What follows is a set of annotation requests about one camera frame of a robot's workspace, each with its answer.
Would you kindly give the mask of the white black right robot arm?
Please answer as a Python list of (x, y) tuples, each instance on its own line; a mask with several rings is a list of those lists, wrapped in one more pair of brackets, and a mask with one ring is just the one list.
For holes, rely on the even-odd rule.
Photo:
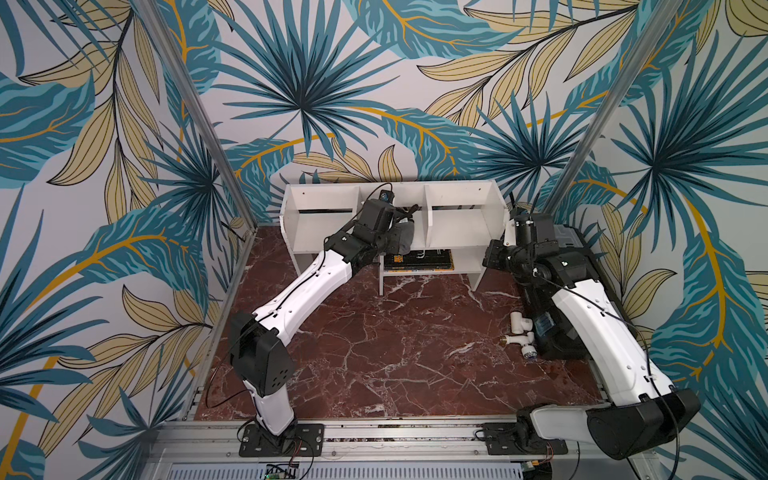
[(651, 361), (614, 307), (598, 270), (583, 249), (507, 246), (492, 241), (485, 266), (512, 274), (571, 327), (593, 361), (607, 395), (603, 406), (544, 405), (519, 414), (540, 440), (592, 443), (614, 460), (677, 442), (699, 412), (690, 389), (679, 389)]

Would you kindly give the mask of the grey green cleaning cloth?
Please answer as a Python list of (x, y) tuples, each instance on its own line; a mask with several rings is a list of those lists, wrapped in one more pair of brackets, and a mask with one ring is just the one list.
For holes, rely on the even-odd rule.
[(407, 255), (411, 251), (413, 244), (415, 223), (412, 219), (405, 219), (398, 222), (394, 227), (394, 250), (395, 255)]

